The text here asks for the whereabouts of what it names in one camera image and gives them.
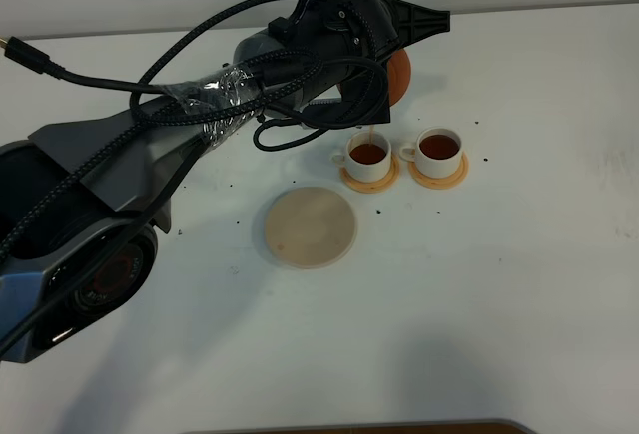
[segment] black cable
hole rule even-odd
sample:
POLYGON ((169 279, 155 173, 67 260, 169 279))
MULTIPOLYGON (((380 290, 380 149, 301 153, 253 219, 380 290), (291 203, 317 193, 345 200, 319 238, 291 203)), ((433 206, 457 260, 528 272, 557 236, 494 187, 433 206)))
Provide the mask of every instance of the black cable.
MULTIPOLYGON (((256 5, 260 5, 263 3, 269 3, 273 1, 279 0, 247 0, 242 2, 234 7, 228 8, 220 12, 217 15, 209 18, 205 22, 198 25, 187 35, 182 37, 182 39, 176 43, 173 47, 171 47, 160 59, 145 73, 142 77, 140 84, 148 85, 148 82, 159 72, 167 63, 169 63, 178 53, 180 53, 189 43, 198 38, 204 32, 206 32, 211 27, 215 26, 222 20, 229 18, 236 13, 239 13, 243 10, 247 10, 256 5)), ((35 47, 28 45, 21 40, 18 42, 14 42, 16 45, 16 51, 7 52, 9 48, 9 42, 7 42, 5 48, 5 56, 11 58, 14 61, 18 61, 21 65, 29 68, 30 70, 35 71, 36 73, 44 73, 44 66, 47 63, 50 63, 49 56, 40 52, 35 47), (12 58, 14 55, 17 57, 18 54, 21 54, 22 57, 20 60, 15 60, 12 58)), ((321 62, 315 63, 312 66, 313 75, 319 72, 321 68, 321 62)), ((22 234, 27 230, 27 228, 35 221, 38 216, 60 195, 67 192, 73 185, 82 180, 86 175, 88 175, 91 171, 93 171, 98 165, 107 160, 112 156, 117 150, 123 148, 127 143, 133 140, 136 136, 141 134, 143 131, 149 128, 149 124, 145 122, 148 120, 153 122, 152 116, 147 116, 144 111, 139 106, 140 94, 135 98, 132 95, 132 112, 134 116, 137 115, 138 123, 136 123, 132 128, 127 130, 126 132, 118 135, 111 142, 107 143, 102 149, 98 150, 94 155, 92 155, 86 162, 84 162, 79 168, 77 168, 73 173, 69 174, 64 180, 62 180, 51 192, 49 192, 39 203, 37 203, 34 207, 32 207, 23 217, 18 221, 18 223, 11 229, 9 234, 5 236, 0 243, 0 265, 4 263, 4 261, 9 256, 11 249, 15 245, 15 243, 20 239, 22 234)), ((158 121, 162 120, 163 116, 170 116, 172 113, 180 109, 180 106, 177 102, 170 103, 166 107, 158 110, 153 116, 158 117, 158 121)))
MULTIPOLYGON (((276 107, 272 107, 271 105, 269 105, 269 108, 273 108, 274 110, 277 110, 278 108, 276 107)), ((293 148, 293 147, 298 147, 300 145, 303 145, 304 143, 308 143, 312 140, 314 140, 315 138, 319 138, 321 135, 323 135, 324 133, 326 133, 328 130, 327 129, 319 129, 319 130, 315 130, 314 132, 310 133, 309 135, 306 135, 305 137, 301 137, 298 138, 297 140, 292 140, 290 142, 286 142, 286 143, 282 143, 280 145, 263 145, 260 142, 260 134, 264 131, 267 130, 268 128, 272 128, 272 127, 293 127, 293 126, 297 126, 299 125, 300 122, 290 118, 287 120, 276 120, 276 119, 272 119, 272 120, 267 120, 265 122, 263 122, 262 124, 260 124, 256 130, 253 132, 253 144, 260 150, 262 150, 263 152, 280 152, 281 150, 288 150, 289 148, 293 148)))
POLYGON ((65 80, 85 87, 102 88, 106 90, 119 90, 122 92, 139 92, 151 94, 163 94, 161 87, 153 85, 122 82, 108 78, 94 78, 78 75, 64 67, 53 63, 49 55, 41 52, 36 47, 23 42, 19 38, 11 37, 1 45, 4 48, 4 56, 36 73, 44 73, 59 80, 65 80))
POLYGON ((27 316, 20 321, 16 327, 9 331, 9 333, 0 340, 0 358, 4 356, 16 342, 22 339, 22 337, 27 334, 43 316, 54 309, 58 304, 60 304, 60 302, 64 301, 73 291, 82 288, 106 262, 118 254, 120 249, 122 249, 127 242, 129 242, 149 221, 151 221, 156 211, 169 200, 173 192, 180 185, 184 177, 204 153, 206 148, 207 145, 205 143, 201 143, 192 149, 155 199, 87 263, 82 270, 82 274, 79 274, 63 284, 58 291, 51 294, 51 296, 42 304, 27 314, 27 316))
MULTIPOLYGON (((200 35, 205 33, 207 30, 211 29, 218 23, 226 20, 227 18, 240 13, 244 10, 247 10, 251 7, 255 7, 257 5, 261 5, 264 3, 270 3, 273 1, 279 0, 247 0, 242 3, 239 3, 231 8, 228 8, 217 15, 209 18, 205 22, 198 25, 196 28, 191 30, 187 35, 185 35, 180 41, 178 41, 173 47, 171 47, 154 65, 143 75, 140 79, 140 82, 137 84, 132 84, 130 82, 121 82, 117 80, 108 80, 108 79, 99 79, 92 77, 84 77, 81 75, 77 75, 71 72, 68 72, 61 66, 51 62, 49 60, 49 56, 40 52, 39 50, 31 47, 28 44, 18 40, 17 41, 10 40, 8 43, 4 43, 2 48, 5 48, 5 56, 8 58, 17 61, 18 63, 24 65, 27 68, 37 72, 37 73, 47 73, 56 78, 67 80, 71 83, 76 83, 79 85, 97 87, 97 88, 106 88, 110 90, 124 90, 132 92, 130 97, 130 108, 134 119, 136 120, 136 124, 123 132, 116 138, 114 138, 111 142, 107 143, 102 149, 98 150, 91 158, 89 158, 86 162, 84 162, 78 169, 76 169, 73 173, 69 174, 62 182, 60 182, 51 192, 49 192, 39 203, 37 203, 33 208, 31 208, 27 214, 13 227, 11 232, 3 239, 0 244, 0 265, 6 260, 9 256, 11 248, 15 245, 17 240, 22 236, 22 234, 26 231, 26 229, 33 223, 35 219, 61 194, 65 193, 69 190, 75 183, 79 182, 88 175, 91 171, 93 171, 98 165, 102 162, 110 158, 117 150, 122 149, 127 143, 133 140, 135 137, 140 135, 142 132, 147 130, 152 126, 181 126, 181 125, 191 125, 196 123, 207 123, 215 120, 220 120, 223 118, 230 118, 236 115, 241 115, 251 110, 256 110, 258 108, 264 107, 269 103, 275 102, 290 93, 298 90, 302 87, 303 83, 312 77, 316 76, 320 73, 323 68, 322 60, 319 56, 311 52, 309 50, 303 48, 296 49, 283 49, 277 50, 275 52, 266 53, 263 55, 259 55, 250 60, 247 60, 245 63, 248 67, 252 65, 257 65, 260 63, 265 63, 271 60, 280 60, 292 57, 306 57, 311 61, 309 67, 296 79, 288 82, 283 87, 267 94, 258 97, 255 100, 234 106, 229 107, 222 110, 217 110, 212 113, 205 114, 203 116, 174 116, 174 112, 179 109, 179 105, 175 102, 170 103, 164 108, 156 111, 153 114, 145 113, 140 107, 140 98, 142 93, 164 93, 162 90, 158 91, 159 88, 153 85, 149 85, 149 82, 164 68, 176 55, 178 55, 184 48, 186 48, 191 42, 193 42, 200 35)), ((367 26, 365 19, 361 17, 358 13, 353 11, 351 8, 347 7, 349 12, 352 12, 357 15, 358 20, 363 22, 363 26, 366 29, 365 38, 366 43, 368 44, 368 48, 370 50, 371 57, 374 59, 375 56, 375 48, 374 48, 374 39, 371 36, 370 28, 367 26)), ((352 113, 356 108, 359 107, 361 102, 365 99, 365 96, 372 85, 372 80, 374 77, 374 73, 378 73, 379 69, 383 71, 383 68, 379 64, 376 64, 372 60, 368 60, 364 57, 344 57, 342 59, 335 59, 328 62, 329 64, 353 64, 356 66, 364 67, 369 71, 367 75, 367 83, 362 91, 360 97, 353 103, 353 105, 343 114, 341 117, 346 118, 350 113, 352 113)), ((382 85, 384 89, 382 91, 382 96, 378 97, 377 102, 375 103, 375 109, 385 101, 387 97, 387 77, 384 76, 382 79, 382 85)), ((305 120, 304 116, 299 114, 299 112, 295 112, 296 117, 300 121, 310 125, 310 126, 318 126, 317 121, 313 120, 305 120)), ((367 114, 363 114, 358 120, 365 120, 374 114, 374 110, 371 110, 367 114)), ((319 127, 319 130, 303 137, 299 140, 295 140, 290 142, 289 144, 284 144, 284 147, 288 146, 297 146, 302 143, 306 143, 307 141, 313 140, 318 136, 325 133, 327 129, 330 128, 338 128, 343 126, 346 128, 346 125, 353 126, 356 122, 341 122, 338 124, 333 124, 331 126, 319 127)), ((197 153, 198 151, 193 151, 191 155, 189 155, 188 160, 190 161, 190 165, 187 166, 186 160, 180 166, 178 171, 174 174, 174 177, 181 174, 183 178, 189 168, 195 163, 197 158, 204 152, 204 148, 202 151, 198 153, 198 155, 192 159, 191 155, 193 153, 197 153)), ((274 151, 277 149, 283 149, 280 147, 264 147, 268 151, 274 151)), ((71 292, 80 288, 84 282, 86 282, 92 275, 94 275, 97 270, 107 262, 115 253, 118 252, 119 248, 126 244, 126 242, 133 237, 139 230, 149 222, 155 212, 168 200, 171 196, 177 185, 179 184, 180 178, 175 183, 172 183, 174 178, 172 178, 169 183, 165 186, 165 188, 160 192, 160 194, 156 197, 156 199, 144 210, 140 213, 138 217, 127 226, 123 231, 116 236, 116 238, 107 245, 101 251, 96 258, 94 258, 91 264, 87 267, 87 270, 83 272, 78 277, 70 280, 67 284, 65 284, 60 291, 57 291, 49 298, 45 303, 32 311, 24 320, 22 320, 7 336, 5 336, 0 341, 0 357, 6 353, 11 346, 20 340, 24 334, 26 334, 40 319, 41 316, 45 315, 49 310, 51 310, 57 303, 66 298, 71 292), (168 188, 172 185, 176 185, 175 188, 168 190, 168 188), (160 200, 160 197, 166 196, 164 200, 160 200)))
POLYGON ((152 95, 164 95, 166 93, 162 87, 156 85, 122 82, 119 80, 110 80, 108 78, 85 77, 84 75, 78 75, 76 73, 69 72, 68 70, 58 72, 57 75, 58 76, 53 76, 66 82, 70 82, 75 85, 82 85, 84 87, 94 87, 103 90, 117 90, 120 92, 149 93, 152 95))
MULTIPOLYGON (((269 105, 269 108, 289 118, 284 120, 272 119, 272 120, 263 122, 259 127, 256 128, 255 132, 253 133, 254 145, 264 152, 278 152, 281 150, 287 150, 288 148, 297 147, 311 140, 314 140, 315 138, 318 138, 324 133, 326 133, 328 130, 340 130, 344 128, 350 128, 356 125, 363 125, 365 122, 367 122, 370 119, 370 117, 374 116, 374 114, 377 113, 377 111, 381 108, 383 103, 388 98, 388 76, 386 74, 386 71, 378 63, 364 57, 340 57, 340 58, 335 58, 333 60, 324 62, 324 65, 326 67, 329 67, 331 65, 341 65, 341 64, 345 64, 345 65, 349 64, 349 65, 355 65, 362 68, 366 68, 372 73, 373 78, 375 75, 379 77, 379 80, 381 81, 381 88, 379 89, 380 96, 377 97, 375 104, 372 107, 368 108, 364 106, 363 109, 361 110, 362 111, 361 115, 354 117, 354 120, 349 119, 345 121, 343 119, 343 115, 341 115, 337 117, 337 120, 335 121, 321 121, 318 119, 311 119, 309 117, 305 117, 304 112, 293 110, 289 107, 286 107, 278 103, 272 103, 269 105), (267 145, 263 145, 260 142, 260 135, 262 134, 262 132, 264 132, 265 130, 269 128, 289 127, 293 125, 299 125, 300 123, 304 123, 305 125, 308 125, 313 128, 318 128, 318 130, 315 130, 314 132, 312 132, 309 135, 306 135, 305 137, 299 138, 297 140, 293 140, 291 142, 282 143, 281 145, 267 146, 267 145)), ((364 98, 367 92, 368 92, 368 89, 364 87, 364 93, 360 96, 360 98, 361 99, 364 98)))

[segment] clear tape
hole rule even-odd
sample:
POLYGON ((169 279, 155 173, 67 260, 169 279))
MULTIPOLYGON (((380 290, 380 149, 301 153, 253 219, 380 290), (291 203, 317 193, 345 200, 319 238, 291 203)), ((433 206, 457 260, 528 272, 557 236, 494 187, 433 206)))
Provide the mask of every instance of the clear tape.
MULTIPOLYGON (((252 72, 242 64, 230 65, 194 82, 163 85, 162 90, 175 98, 189 116, 235 107, 254 100, 262 93, 252 72)), ((220 145, 235 130, 261 112, 262 109, 253 110, 224 120, 204 123, 202 134, 210 144, 210 149, 220 145)))

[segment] cup handle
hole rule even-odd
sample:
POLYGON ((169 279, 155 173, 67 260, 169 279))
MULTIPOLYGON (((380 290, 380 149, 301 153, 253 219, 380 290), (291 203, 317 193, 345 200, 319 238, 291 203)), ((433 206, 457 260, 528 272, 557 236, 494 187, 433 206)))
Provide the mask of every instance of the cup handle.
POLYGON ((334 152, 330 155, 330 160, 339 167, 345 167, 346 165, 346 157, 343 155, 342 151, 334 152))
POLYGON ((399 147, 399 157, 407 162, 415 161, 415 143, 404 143, 399 147))

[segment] tea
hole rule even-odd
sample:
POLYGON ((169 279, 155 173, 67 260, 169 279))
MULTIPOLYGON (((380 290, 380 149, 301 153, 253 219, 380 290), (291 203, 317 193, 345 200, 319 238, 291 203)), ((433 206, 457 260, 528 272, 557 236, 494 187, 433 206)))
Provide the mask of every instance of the tea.
POLYGON ((448 160, 457 154, 459 145, 446 135, 431 135, 419 143, 419 149, 434 160, 448 160))
POLYGON ((386 152, 377 145, 364 144, 353 148, 350 151, 350 156, 363 165, 374 165, 386 157, 386 152))

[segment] white cup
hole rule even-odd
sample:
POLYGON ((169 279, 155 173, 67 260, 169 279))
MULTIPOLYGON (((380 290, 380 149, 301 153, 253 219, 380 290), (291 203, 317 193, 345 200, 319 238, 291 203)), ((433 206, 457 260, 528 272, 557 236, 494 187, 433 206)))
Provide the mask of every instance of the white cup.
POLYGON ((368 145, 370 143, 370 132, 365 131, 353 135, 350 140, 346 142, 344 150, 339 150, 330 156, 330 160, 339 167, 346 168, 346 171, 356 180, 363 183, 378 182, 385 177, 390 171, 392 151, 390 148, 390 141, 381 133, 372 133, 372 143, 382 148, 386 152, 386 156, 383 157, 378 163, 372 165, 365 165, 352 158, 350 152, 360 145, 368 145))
POLYGON ((407 162, 415 162, 420 173, 434 179, 448 178, 455 173, 461 164, 462 155, 463 146, 461 144, 461 136, 448 128, 429 128, 421 132, 417 137, 416 143, 404 143, 399 147, 400 157, 407 162), (452 138, 459 145, 459 150, 452 157, 445 160, 436 160, 435 158, 428 157, 419 148, 419 144, 424 138, 433 135, 445 135, 452 138))

